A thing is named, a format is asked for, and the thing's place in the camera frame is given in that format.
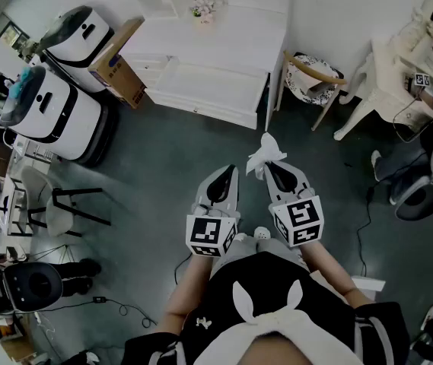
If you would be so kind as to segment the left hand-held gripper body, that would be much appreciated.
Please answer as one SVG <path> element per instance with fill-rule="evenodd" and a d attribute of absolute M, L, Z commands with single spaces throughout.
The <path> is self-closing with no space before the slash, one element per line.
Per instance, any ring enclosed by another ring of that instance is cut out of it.
<path fill-rule="evenodd" d="M 215 258 L 227 254 L 238 233 L 237 203 L 199 200 L 193 205 L 186 217 L 186 245 L 192 254 Z"/>

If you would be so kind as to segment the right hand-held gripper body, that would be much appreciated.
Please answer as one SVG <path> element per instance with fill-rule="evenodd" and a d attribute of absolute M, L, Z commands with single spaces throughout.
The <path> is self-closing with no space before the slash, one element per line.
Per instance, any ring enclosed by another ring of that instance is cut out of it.
<path fill-rule="evenodd" d="M 269 205 L 272 221 L 289 247 L 320 240 L 324 227 L 320 197 L 313 188 L 295 194 L 294 201 Z"/>

